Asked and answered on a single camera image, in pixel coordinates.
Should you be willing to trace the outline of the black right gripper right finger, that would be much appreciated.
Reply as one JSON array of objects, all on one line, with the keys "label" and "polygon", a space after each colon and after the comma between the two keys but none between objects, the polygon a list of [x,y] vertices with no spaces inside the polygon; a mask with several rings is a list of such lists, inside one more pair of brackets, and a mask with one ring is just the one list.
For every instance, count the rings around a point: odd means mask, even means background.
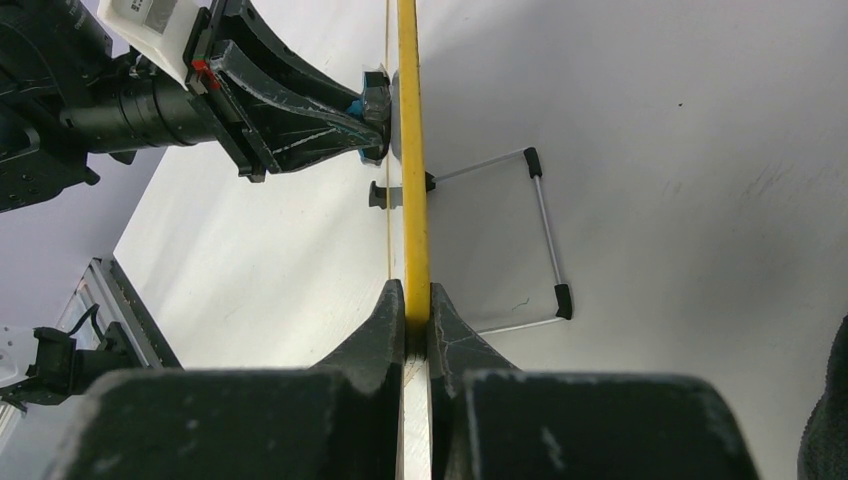
[{"label": "black right gripper right finger", "polygon": [[754,479],[708,382],[657,373],[516,367],[431,287],[427,325],[436,479]]}]

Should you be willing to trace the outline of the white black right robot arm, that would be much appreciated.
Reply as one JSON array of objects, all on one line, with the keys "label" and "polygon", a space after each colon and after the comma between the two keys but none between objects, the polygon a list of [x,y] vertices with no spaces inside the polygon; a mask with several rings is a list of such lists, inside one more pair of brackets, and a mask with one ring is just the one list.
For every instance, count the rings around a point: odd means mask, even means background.
[{"label": "white black right robot arm", "polygon": [[429,289],[417,319],[397,280],[315,365],[185,370],[143,360],[126,329],[1,330],[1,399],[83,396],[50,479],[397,479],[404,364],[427,360],[433,479],[754,479],[722,397],[693,377],[516,367]]}]

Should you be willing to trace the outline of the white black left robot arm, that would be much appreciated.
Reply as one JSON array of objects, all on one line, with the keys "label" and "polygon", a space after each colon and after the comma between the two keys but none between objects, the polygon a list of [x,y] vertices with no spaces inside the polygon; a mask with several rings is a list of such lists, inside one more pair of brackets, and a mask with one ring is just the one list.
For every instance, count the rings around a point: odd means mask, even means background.
[{"label": "white black left robot arm", "polygon": [[253,183],[391,141],[382,70],[355,92],[293,52],[249,1],[5,1],[1,208],[98,183],[92,154],[219,144]]}]

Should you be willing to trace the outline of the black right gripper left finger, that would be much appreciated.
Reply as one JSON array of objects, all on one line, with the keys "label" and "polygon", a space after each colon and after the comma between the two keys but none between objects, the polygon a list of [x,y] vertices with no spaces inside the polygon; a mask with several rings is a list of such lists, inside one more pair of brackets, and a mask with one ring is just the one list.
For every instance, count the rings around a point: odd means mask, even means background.
[{"label": "black right gripper left finger", "polygon": [[50,479],[394,479],[402,285],[304,369],[119,370],[97,380]]}]

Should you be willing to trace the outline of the blue whiteboard eraser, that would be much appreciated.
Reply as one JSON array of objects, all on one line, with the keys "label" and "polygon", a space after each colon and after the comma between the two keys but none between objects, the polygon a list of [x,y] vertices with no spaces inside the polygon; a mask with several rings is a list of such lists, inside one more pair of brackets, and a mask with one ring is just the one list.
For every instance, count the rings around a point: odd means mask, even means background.
[{"label": "blue whiteboard eraser", "polygon": [[380,166],[389,152],[392,133],[391,81],[385,70],[363,73],[362,94],[349,105],[346,113],[363,121],[381,135],[377,146],[359,151],[363,164]]}]

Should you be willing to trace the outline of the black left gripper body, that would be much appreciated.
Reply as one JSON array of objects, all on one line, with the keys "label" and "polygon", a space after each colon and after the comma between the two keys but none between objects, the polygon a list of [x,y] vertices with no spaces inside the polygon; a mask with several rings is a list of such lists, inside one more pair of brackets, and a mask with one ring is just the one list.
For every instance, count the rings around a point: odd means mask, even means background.
[{"label": "black left gripper body", "polygon": [[249,111],[258,95],[244,83],[268,73],[280,45],[252,2],[214,1],[199,10],[184,52],[191,107],[251,183],[280,167],[259,133],[260,116]]}]

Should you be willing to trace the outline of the yellow framed whiteboard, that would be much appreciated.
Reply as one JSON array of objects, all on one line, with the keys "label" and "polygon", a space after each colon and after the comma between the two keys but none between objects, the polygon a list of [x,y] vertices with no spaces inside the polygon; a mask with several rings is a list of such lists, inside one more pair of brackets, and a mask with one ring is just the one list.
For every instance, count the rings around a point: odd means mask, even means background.
[{"label": "yellow framed whiteboard", "polygon": [[402,281],[405,359],[402,370],[400,477],[429,479],[432,469],[426,324],[431,275],[426,161],[422,121],[416,3],[386,3],[385,60],[393,87],[394,149],[385,179],[400,189],[400,205],[387,210],[389,276]]}]

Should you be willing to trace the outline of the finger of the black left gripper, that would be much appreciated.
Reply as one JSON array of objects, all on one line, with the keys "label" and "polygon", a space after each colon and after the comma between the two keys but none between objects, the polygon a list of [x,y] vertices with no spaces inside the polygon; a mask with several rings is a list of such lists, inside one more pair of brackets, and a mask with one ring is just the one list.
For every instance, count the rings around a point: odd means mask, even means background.
[{"label": "finger of the black left gripper", "polygon": [[215,43],[211,71],[260,159],[330,159],[358,151],[382,159],[391,140],[390,79],[362,73],[356,92],[291,51],[251,58],[232,40]]},{"label": "finger of the black left gripper", "polygon": [[388,75],[362,75],[356,92],[290,49],[250,1],[228,3],[228,91],[250,120],[386,120]]}]

